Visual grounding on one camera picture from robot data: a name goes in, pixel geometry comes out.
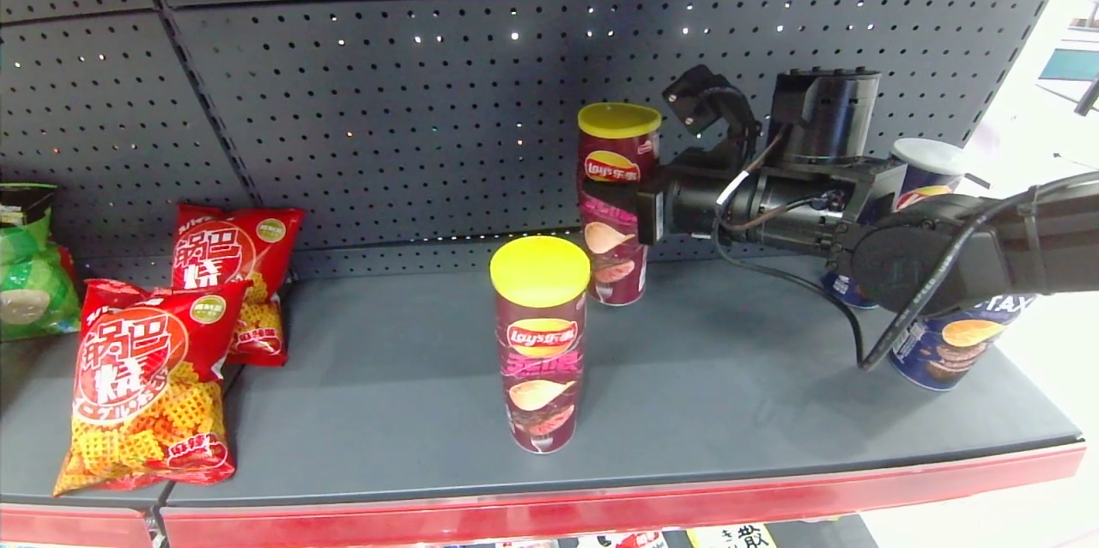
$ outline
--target red snack bag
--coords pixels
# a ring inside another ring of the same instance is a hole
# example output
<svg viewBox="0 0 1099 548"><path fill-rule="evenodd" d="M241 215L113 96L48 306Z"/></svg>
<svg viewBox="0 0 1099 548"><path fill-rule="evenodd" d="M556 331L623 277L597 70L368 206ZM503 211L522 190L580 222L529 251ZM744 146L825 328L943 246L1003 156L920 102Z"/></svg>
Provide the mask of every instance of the red snack bag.
<svg viewBox="0 0 1099 548"><path fill-rule="evenodd" d="M235 470L220 368L251 282L146 291L89 279L73 384L73 438L54 496Z"/></svg>
<svg viewBox="0 0 1099 548"><path fill-rule="evenodd" d="M301 209L241 209L179 204L174 289L203 289L231 279L251 279L230 364L284 365L286 337L275 291L290 267Z"/></svg>

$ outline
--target purple chip can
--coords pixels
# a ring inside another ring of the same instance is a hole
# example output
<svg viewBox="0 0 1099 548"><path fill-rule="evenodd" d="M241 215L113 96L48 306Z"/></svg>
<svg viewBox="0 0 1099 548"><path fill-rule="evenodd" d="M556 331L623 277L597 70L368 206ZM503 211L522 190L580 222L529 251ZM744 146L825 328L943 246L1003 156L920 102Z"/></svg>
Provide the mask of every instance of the purple chip can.
<svg viewBox="0 0 1099 548"><path fill-rule="evenodd" d="M890 349L889 361L921 388L950 391L1036 297L997 294L969 310L918 317Z"/></svg>
<svg viewBox="0 0 1099 548"><path fill-rule="evenodd" d="M890 148L889 157L908 165L895 211L901 211L904 206L918 203L922 199L930 199L932 195L954 192L965 176L965 152L953 144L937 139L898 138ZM875 223L877 220L864 219L859 222ZM846 275L826 271L821 278L821 286L847 305L864 310L877 306L862 292L858 282L847 278Z"/></svg>

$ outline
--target potato chip image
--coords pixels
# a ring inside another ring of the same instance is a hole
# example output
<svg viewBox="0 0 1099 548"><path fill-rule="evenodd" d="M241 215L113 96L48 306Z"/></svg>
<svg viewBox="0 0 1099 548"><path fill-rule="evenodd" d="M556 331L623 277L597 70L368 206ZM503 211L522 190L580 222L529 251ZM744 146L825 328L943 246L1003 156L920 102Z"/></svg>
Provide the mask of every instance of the potato chip image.
<svg viewBox="0 0 1099 548"><path fill-rule="evenodd" d="M508 396L515 406L523 411L537 411L550 404L565 390L573 387L576 380L567 383L555 383L553 380L526 380L525 383L512 384Z"/></svg>
<svg viewBox="0 0 1099 548"><path fill-rule="evenodd" d="M1003 333L1006 326L992 321L954 321L943 326L943 342L952 347L975 347Z"/></svg>
<svg viewBox="0 0 1099 548"><path fill-rule="evenodd" d="M584 227L584 242L593 255L604 255L630 238L634 238L634 235L622 235L607 223L592 222Z"/></svg>

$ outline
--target black cable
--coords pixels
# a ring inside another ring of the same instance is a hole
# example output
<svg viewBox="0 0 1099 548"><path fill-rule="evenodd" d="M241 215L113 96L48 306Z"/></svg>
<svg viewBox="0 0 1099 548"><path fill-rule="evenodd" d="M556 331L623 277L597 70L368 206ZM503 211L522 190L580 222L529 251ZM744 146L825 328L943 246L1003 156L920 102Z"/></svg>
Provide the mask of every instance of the black cable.
<svg viewBox="0 0 1099 548"><path fill-rule="evenodd" d="M969 236L973 236L974 232L977 232L977 227L983 226L988 220L999 215L1000 212L1012 206L1019 206L1021 203L1026 203L1028 200L1041 199L1042 195L1048 195L1062 189L1075 188L1077 184L1094 183L1097 180L1099 180L1099 171L1084 172L1079 176L1051 180L1048 183L1039 184L1039 187L1028 189L1028 191L1022 193L1015 193L1010 199L997 200L990 203L989 206L986 206L985 211L974 215L969 222L966 222L965 226L962 226L958 234L954 235L954 238L946 246L946 250L939 258L939 262L931 270L931 277L912 294L908 305L904 305L904 309L897 313L897 316L893 317L892 322L890 322L889 326L881 334L881 337L878 338L870 353L866 357L859 355L858 367L874 369L875 365L878 365L882 357L886 356L893 342L904 334L906 329L909 328L923 307L931 301L931 297L933 297L935 290L939 290L939 287L943 284L946 275L953 269L954 262L957 261L958 255L962 254L965 243L968 242Z"/></svg>
<svg viewBox="0 0 1099 548"><path fill-rule="evenodd" d="M832 305L836 306L841 313L847 317L847 322L851 324L852 336L855 337L855 364L863 357L863 325L859 324L858 317L855 316L854 310L850 309L845 302L840 301L840 299L833 298L828 290L821 289L820 284L817 282L810 282L809 279L798 278L797 275L787 273L785 270L773 269L769 266L758 266L758 264L748 264L743 261L743 259L733 258L733 255L725 250L725 247L721 244L720 238L721 226L718 223L718 219L714 219L713 227L711 228L711 238L713 238L714 249L718 249L718 254L726 262L732 264L732 266L741 267L741 269L754 270L756 273L770 275L773 278L785 279L787 282L793 282L793 284L803 287L803 289L812 290L813 293L820 294L821 298L828 299Z"/></svg>
<svg viewBox="0 0 1099 548"><path fill-rule="evenodd" d="M758 226L761 223L769 222L769 220L776 219L776 216L778 215L788 214L788 212L793 211L793 209L797 209L798 206L806 206L806 204L812 204L813 200L817 199L820 199L820 195L806 195L803 197L803 199L790 200L789 203L785 203L782 204L782 206L775 206L774 209L771 209L771 211L766 211L762 215L754 216L754 219L747 220L746 223L731 224L726 222L724 215L720 216L719 220L721 222L721 226L724 227L725 231L729 232L748 231L748 228ZM729 211L729 206L723 206L723 208L725 209L725 211Z"/></svg>

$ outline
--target gray metal shelf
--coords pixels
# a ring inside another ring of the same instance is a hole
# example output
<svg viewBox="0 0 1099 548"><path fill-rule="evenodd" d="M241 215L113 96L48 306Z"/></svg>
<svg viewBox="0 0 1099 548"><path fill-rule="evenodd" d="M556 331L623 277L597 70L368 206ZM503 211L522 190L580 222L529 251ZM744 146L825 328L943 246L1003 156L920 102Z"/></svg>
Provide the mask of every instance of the gray metal shelf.
<svg viewBox="0 0 1099 548"><path fill-rule="evenodd" d="M812 275L812 258L766 258ZM589 310L574 441L511 443L488 275L301 282L290 361L245 369L227 402L240 467L167 505L362 503L784 478L906 467L1079 441L1000 353L954 392L854 367L831 305L717 262L660 262L633 309ZM865 313L868 336L889 314Z"/></svg>
<svg viewBox="0 0 1099 548"><path fill-rule="evenodd" d="M76 336L0 345L0 503L148 510L169 482L134 491L81 490L51 496L69 446ZM229 388L240 367L223 369Z"/></svg>

